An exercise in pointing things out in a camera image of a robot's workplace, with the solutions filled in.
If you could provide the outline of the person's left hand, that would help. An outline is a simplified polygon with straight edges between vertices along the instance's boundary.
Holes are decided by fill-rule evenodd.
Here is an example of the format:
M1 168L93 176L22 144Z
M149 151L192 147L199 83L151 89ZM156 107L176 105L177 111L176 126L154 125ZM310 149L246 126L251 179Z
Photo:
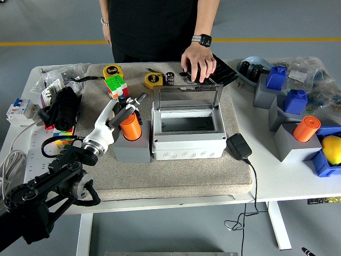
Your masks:
M216 60L210 48L204 47L199 42L192 42L181 56L181 67L184 72L189 71L188 62L191 64L191 80L197 78L198 68L200 68L199 82L203 82L216 69Z

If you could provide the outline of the person's right hand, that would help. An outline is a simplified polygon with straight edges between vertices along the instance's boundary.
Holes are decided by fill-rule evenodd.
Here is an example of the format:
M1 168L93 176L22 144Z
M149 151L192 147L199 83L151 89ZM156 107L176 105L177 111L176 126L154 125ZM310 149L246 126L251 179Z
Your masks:
M103 25L102 26L102 31L103 31L103 35L104 35L104 39L105 39L106 43L108 45L112 46L111 37L110 37L110 27L106 26L106 25Z

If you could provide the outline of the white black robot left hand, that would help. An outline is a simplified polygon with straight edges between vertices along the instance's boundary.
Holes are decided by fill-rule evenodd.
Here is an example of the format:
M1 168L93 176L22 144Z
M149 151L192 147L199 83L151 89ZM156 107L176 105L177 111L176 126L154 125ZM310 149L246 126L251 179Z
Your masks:
M98 156L104 155L109 145L116 141L113 136L114 130L134 114L146 96L145 93L142 93L123 109L120 109L118 99L111 99L97 118L94 130L83 139L82 148L92 151Z

